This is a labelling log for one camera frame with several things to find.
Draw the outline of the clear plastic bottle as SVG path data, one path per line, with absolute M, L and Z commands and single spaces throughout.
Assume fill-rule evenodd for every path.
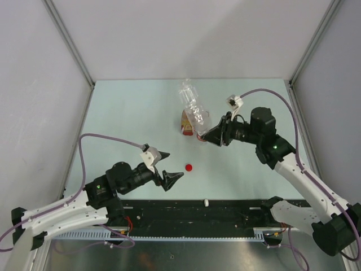
M 182 82 L 178 93 L 191 126 L 201 138 L 212 125 L 209 111 L 205 108 L 190 79 Z

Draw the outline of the amber tea bottle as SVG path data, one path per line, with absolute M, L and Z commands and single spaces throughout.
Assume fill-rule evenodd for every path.
M 181 133 L 184 136 L 194 136 L 195 135 L 195 128 L 191 124 L 185 110 L 182 111 L 180 129 L 181 129 Z

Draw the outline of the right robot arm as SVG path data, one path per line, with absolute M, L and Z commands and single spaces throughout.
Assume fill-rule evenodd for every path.
M 312 236 L 329 256 L 340 253 L 353 242 L 360 244 L 360 204 L 351 205 L 327 187 L 305 166 L 297 150 L 276 133 L 275 125 L 268 108 L 253 109 L 249 123 L 239 122 L 228 112 L 202 139 L 217 146 L 228 146 L 233 140 L 254 144 L 260 162 L 284 177 L 311 207 L 297 207 L 275 196 L 260 212 L 264 225 L 284 222 Z

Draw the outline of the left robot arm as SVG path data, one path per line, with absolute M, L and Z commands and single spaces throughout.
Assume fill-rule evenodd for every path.
M 45 207 L 31 211 L 21 207 L 13 209 L 11 220 L 15 229 L 12 241 L 17 243 L 31 228 L 32 249 L 35 250 L 44 241 L 71 230 L 93 225 L 117 226 L 126 218 L 120 195 L 151 181 L 168 191 L 184 175 L 182 172 L 158 172 L 155 158 L 149 151 L 142 153 L 141 157 L 143 162 L 137 167 L 118 162 L 80 191 Z

